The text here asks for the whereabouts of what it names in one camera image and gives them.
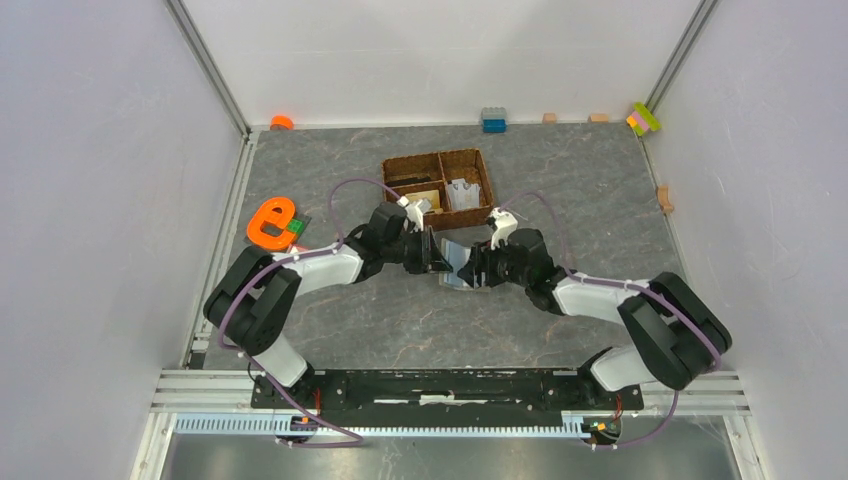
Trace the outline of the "grey card holder wallet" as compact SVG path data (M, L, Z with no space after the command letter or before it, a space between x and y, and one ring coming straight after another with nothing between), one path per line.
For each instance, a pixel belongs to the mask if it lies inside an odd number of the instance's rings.
M457 242L451 241L448 238L442 238L440 250L451 266L451 272L442 272L439 274L439 285L446 288L451 288L460 291L487 291L488 286L480 283L471 286L458 276L459 270L466 265L469 260L471 249Z

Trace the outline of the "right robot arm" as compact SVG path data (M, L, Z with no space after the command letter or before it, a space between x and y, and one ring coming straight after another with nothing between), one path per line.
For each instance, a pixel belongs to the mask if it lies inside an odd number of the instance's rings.
M535 229L518 229L499 245L474 245L458 276L473 288L519 285L548 313L624 326L630 345L604 350L583 366L588 374L579 378L577 392L591 408L606 406L618 390L635 384L656 381L683 390L718 369L732 346L729 330L679 275L623 281L569 270L554 262Z

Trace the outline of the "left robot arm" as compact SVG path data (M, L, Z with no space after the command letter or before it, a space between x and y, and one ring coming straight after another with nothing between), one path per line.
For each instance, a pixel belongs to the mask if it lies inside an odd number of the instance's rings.
M363 282L387 264L413 275L451 271L432 228L415 219L418 213L406 200L383 202L339 244L299 254L247 247L206 299L203 316L277 381L281 400L302 407L313 397L314 381L306 374L310 364L283 334L294 301L323 288Z

